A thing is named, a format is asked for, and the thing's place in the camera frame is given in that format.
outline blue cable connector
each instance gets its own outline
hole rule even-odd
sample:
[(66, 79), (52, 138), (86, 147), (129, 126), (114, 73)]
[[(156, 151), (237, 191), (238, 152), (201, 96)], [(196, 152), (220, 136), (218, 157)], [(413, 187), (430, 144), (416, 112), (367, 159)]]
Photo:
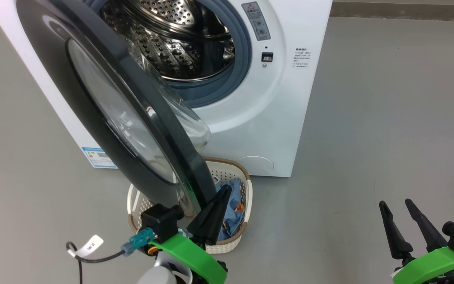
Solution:
[(129, 256), (134, 250), (146, 246), (150, 241), (153, 241), (153, 239), (155, 239), (153, 230), (151, 228), (146, 228), (131, 237), (131, 239), (120, 248), (124, 251), (124, 256)]

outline laundry basket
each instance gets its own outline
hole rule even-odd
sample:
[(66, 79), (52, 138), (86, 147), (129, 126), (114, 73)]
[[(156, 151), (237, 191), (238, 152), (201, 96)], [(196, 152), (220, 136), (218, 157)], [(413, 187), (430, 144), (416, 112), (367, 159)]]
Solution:
[[(234, 250), (241, 241), (241, 235), (245, 232), (250, 219), (250, 211), (252, 209), (253, 188), (248, 172), (240, 164), (225, 159), (204, 158), (216, 183), (222, 183), (235, 178), (241, 180), (241, 203), (245, 206), (245, 214), (243, 222), (238, 228), (238, 232), (224, 241), (218, 241), (214, 246), (206, 246), (206, 251), (209, 254), (222, 254)], [(127, 194), (127, 213), (129, 225), (133, 232), (137, 232), (141, 228), (141, 213), (152, 207), (151, 203), (144, 194), (137, 190), (134, 185), (129, 187)]]

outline gray sticker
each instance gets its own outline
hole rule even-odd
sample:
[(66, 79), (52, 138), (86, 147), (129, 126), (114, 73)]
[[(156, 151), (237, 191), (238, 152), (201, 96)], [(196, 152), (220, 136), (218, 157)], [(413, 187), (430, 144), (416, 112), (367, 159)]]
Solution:
[(246, 16), (248, 16), (248, 19), (252, 24), (253, 31), (257, 36), (257, 40), (271, 39), (271, 35), (269, 34), (269, 28), (265, 23), (264, 15), (262, 14), (262, 11), (260, 11), (258, 3), (250, 2), (241, 4), (241, 6), (245, 10)]

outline blue and white sticker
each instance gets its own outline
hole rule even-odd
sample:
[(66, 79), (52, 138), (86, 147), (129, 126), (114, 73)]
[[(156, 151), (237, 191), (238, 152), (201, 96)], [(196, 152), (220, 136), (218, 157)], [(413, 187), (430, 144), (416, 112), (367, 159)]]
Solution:
[(82, 147), (82, 149), (94, 168), (118, 169), (101, 148)]

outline gray floor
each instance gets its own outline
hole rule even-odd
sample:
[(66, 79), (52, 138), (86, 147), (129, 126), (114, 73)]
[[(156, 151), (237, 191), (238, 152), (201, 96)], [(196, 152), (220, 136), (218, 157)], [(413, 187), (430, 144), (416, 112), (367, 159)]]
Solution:
[[(65, 242), (118, 250), (128, 185), (90, 167), (0, 30), (0, 283), (76, 283)], [(454, 22), (331, 19), (293, 176), (254, 188), (246, 234), (219, 256), (228, 283), (390, 283), (380, 200), (415, 256), (405, 198), (454, 221)], [(86, 265), (85, 282), (135, 283), (151, 263)]]

